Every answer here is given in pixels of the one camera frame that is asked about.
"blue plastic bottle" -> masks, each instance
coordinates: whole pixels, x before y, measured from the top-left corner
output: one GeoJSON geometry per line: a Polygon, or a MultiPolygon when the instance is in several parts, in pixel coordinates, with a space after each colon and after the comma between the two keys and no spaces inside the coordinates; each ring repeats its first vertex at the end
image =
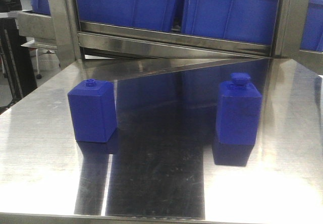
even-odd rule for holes
{"type": "Polygon", "coordinates": [[[222,144],[254,145],[262,95],[246,73],[232,73],[220,84],[217,133],[222,144]]]}
{"type": "Polygon", "coordinates": [[[75,139],[107,142],[117,127],[113,84],[84,80],[68,93],[68,99],[75,139]]]}

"metal panel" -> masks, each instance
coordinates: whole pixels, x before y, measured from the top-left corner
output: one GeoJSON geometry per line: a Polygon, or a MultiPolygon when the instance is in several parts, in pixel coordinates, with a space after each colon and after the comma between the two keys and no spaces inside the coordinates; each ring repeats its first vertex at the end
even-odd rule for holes
{"type": "Polygon", "coordinates": [[[19,34],[47,40],[55,40],[51,16],[20,12],[18,14],[19,34]]]}
{"type": "Polygon", "coordinates": [[[300,50],[297,61],[317,74],[323,75],[323,52],[300,50]]]}
{"type": "Polygon", "coordinates": [[[297,58],[309,0],[280,0],[272,56],[297,58]]]}
{"type": "Polygon", "coordinates": [[[192,59],[192,58],[256,58],[253,55],[229,53],[211,49],[185,47],[166,43],[149,42],[116,36],[92,33],[79,34],[81,47],[99,49],[107,52],[124,53],[128,56],[163,59],[192,59]]]}
{"type": "Polygon", "coordinates": [[[164,42],[174,45],[209,48],[214,50],[253,54],[267,57],[270,54],[270,45],[229,41],[225,39],[207,38],[176,33],[166,33],[137,28],[127,28],[107,24],[81,21],[84,32],[101,33],[112,36],[129,37],[154,42],[164,42]]]}
{"type": "Polygon", "coordinates": [[[34,39],[22,46],[29,47],[29,48],[38,48],[38,49],[45,49],[45,50],[57,50],[56,41],[52,40],[42,40],[42,39],[34,39]]]}
{"type": "Polygon", "coordinates": [[[48,0],[61,67],[82,59],[77,40],[78,22],[71,0],[48,0]]]}
{"type": "Polygon", "coordinates": [[[23,213],[0,213],[0,222],[322,223],[321,78],[293,60],[242,61],[106,60],[70,65],[0,116],[0,212],[23,213]],[[217,84],[205,82],[224,80],[241,69],[254,75],[264,95],[257,142],[246,167],[215,165],[215,105],[182,107],[183,90],[195,89],[195,99],[208,96],[217,84]],[[114,81],[120,146],[115,155],[105,149],[111,142],[84,148],[74,139],[67,92],[92,77],[114,81]],[[195,87],[199,83],[204,87],[195,87]],[[151,95],[138,94],[147,89],[151,95]],[[168,101],[169,92],[178,96],[175,101],[168,101]],[[158,100],[145,104],[143,96],[158,100]],[[136,102],[138,107],[125,109],[136,102]],[[121,169],[120,164],[129,168],[121,169]],[[196,171],[202,179],[187,175],[196,171]],[[196,197],[196,186],[203,189],[204,202],[189,198],[196,197]],[[175,191],[183,189],[183,195],[175,191]],[[118,205],[129,215],[109,215],[112,203],[147,194],[153,198],[118,205]],[[149,215],[156,203],[156,213],[164,215],[149,215]],[[204,216],[192,220],[171,215],[170,206],[183,203],[187,209],[190,204],[202,208],[204,216]]]}

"reflective surface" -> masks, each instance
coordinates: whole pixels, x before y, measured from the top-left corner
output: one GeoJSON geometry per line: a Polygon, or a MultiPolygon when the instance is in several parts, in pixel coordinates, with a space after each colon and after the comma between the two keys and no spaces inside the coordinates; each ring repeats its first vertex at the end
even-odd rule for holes
{"type": "Polygon", "coordinates": [[[129,55],[133,58],[162,59],[217,59],[252,57],[241,53],[190,47],[176,44],[146,41],[81,32],[78,33],[81,47],[98,49],[109,55],[129,55]]]}
{"type": "MultiPolygon", "coordinates": [[[[0,212],[66,218],[47,223],[103,223],[100,215],[322,223],[321,78],[293,60],[239,62],[68,66],[0,116],[0,212]],[[227,165],[215,165],[217,86],[238,71],[264,95],[257,142],[249,152],[224,152],[227,165]],[[118,129],[106,144],[74,140],[67,93],[86,78],[115,86],[118,129]],[[68,217],[75,214],[79,221],[68,217]]],[[[4,223],[42,218],[0,214],[4,223]]]]}
{"type": "Polygon", "coordinates": [[[81,21],[81,28],[84,32],[100,33],[114,36],[124,36],[129,38],[143,39],[156,42],[165,42],[180,44],[193,47],[202,47],[231,51],[245,54],[256,54],[264,57],[269,56],[271,47],[269,45],[244,43],[238,41],[229,41],[224,39],[199,37],[192,35],[167,33],[160,31],[144,30],[139,28],[128,28],[100,24],[94,22],[81,21]]]}

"black machine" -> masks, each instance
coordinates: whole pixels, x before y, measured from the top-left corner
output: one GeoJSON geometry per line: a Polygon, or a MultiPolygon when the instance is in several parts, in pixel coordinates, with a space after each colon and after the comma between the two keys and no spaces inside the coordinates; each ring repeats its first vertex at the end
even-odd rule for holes
{"type": "Polygon", "coordinates": [[[5,66],[13,101],[0,108],[2,111],[37,88],[29,50],[22,47],[26,37],[20,36],[16,19],[6,16],[7,12],[20,11],[20,0],[0,0],[0,54],[5,66]]]}

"metal edge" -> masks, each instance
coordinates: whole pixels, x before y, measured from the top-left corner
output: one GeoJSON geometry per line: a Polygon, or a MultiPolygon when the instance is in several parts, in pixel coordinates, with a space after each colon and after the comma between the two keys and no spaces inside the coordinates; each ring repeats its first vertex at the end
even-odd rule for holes
{"type": "Polygon", "coordinates": [[[37,41],[37,39],[31,40],[27,43],[22,44],[21,46],[37,49],[47,49],[47,50],[57,50],[55,41],[37,41]]]}
{"type": "Polygon", "coordinates": [[[129,59],[90,60],[84,62],[83,67],[87,70],[100,67],[109,72],[109,80],[114,81],[263,60],[268,59],[143,59],[135,63],[129,59]]]}
{"type": "Polygon", "coordinates": [[[6,224],[239,224],[232,222],[210,222],[191,219],[157,219],[157,218],[139,218],[139,217],[114,217],[114,216],[58,216],[58,215],[36,215],[19,213],[0,213],[0,221],[6,224]]]}
{"type": "Polygon", "coordinates": [[[55,40],[51,16],[29,12],[18,13],[19,34],[36,38],[55,40]]]}
{"type": "Polygon", "coordinates": [[[193,48],[139,39],[125,39],[116,36],[79,32],[81,47],[107,52],[125,53],[133,57],[192,59],[192,58],[266,58],[250,54],[229,53],[218,50],[193,48]]]}
{"type": "Polygon", "coordinates": [[[138,28],[120,27],[108,24],[81,21],[83,32],[165,42],[175,45],[193,46],[228,52],[246,53],[268,57],[271,46],[256,43],[230,41],[224,39],[192,36],[185,34],[151,31],[138,28]]]}

